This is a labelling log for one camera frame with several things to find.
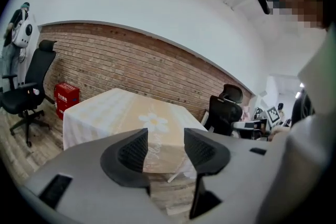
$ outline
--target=table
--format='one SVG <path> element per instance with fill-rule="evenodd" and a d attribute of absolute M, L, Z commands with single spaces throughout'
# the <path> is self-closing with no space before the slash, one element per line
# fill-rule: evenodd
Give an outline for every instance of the table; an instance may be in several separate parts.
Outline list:
<path fill-rule="evenodd" d="M 64 112 L 64 150 L 110 135 L 148 128 L 145 173 L 184 173 L 195 170 L 184 150 L 184 128 L 205 130 L 179 105 L 144 97 L 118 88 L 85 100 Z"/>

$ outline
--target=red box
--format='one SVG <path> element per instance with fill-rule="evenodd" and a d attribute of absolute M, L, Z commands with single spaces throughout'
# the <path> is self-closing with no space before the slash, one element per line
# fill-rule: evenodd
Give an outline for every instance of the red box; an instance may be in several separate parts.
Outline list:
<path fill-rule="evenodd" d="M 79 89 L 66 82 L 57 84 L 54 88 L 56 113 L 63 120 L 64 111 L 79 103 Z"/>

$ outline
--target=chair headrest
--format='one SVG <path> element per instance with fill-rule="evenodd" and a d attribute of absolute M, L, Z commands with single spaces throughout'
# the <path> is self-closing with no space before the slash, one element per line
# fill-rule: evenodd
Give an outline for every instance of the chair headrest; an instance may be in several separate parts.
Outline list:
<path fill-rule="evenodd" d="M 51 52 L 54 48 L 54 44 L 56 41 L 52 41 L 52 40 L 47 40 L 44 39 L 40 42 L 40 44 L 38 45 L 38 48 L 42 51 L 49 51 Z"/>
<path fill-rule="evenodd" d="M 223 92 L 219 95 L 221 99 L 228 99 L 240 104 L 243 101 L 243 91 L 234 85 L 225 84 Z"/>

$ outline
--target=brick wall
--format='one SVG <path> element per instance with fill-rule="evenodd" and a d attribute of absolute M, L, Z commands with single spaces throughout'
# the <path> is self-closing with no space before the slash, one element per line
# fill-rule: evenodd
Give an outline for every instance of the brick wall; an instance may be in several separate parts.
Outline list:
<path fill-rule="evenodd" d="M 251 93 L 233 78 L 192 54 L 161 40 L 122 28 L 94 24 L 45 26 L 39 41 L 56 40 L 57 56 L 45 78 L 45 90 L 66 81 L 80 88 L 83 101 L 121 88 L 186 107 L 198 120 L 210 95 L 225 83 L 239 86 L 248 104 Z"/>

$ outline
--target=chair seat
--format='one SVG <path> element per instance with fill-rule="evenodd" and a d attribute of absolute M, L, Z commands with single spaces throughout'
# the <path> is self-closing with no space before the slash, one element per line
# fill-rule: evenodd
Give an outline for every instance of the chair seat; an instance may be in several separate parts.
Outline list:
<path fill-rule="evenodd" d="M 24 110 L 32 109 L 32 102 L 28 97 L 27 90 L 23 89 L 4 92 L 1 104 L 10 114 L 18 114 Z"/>

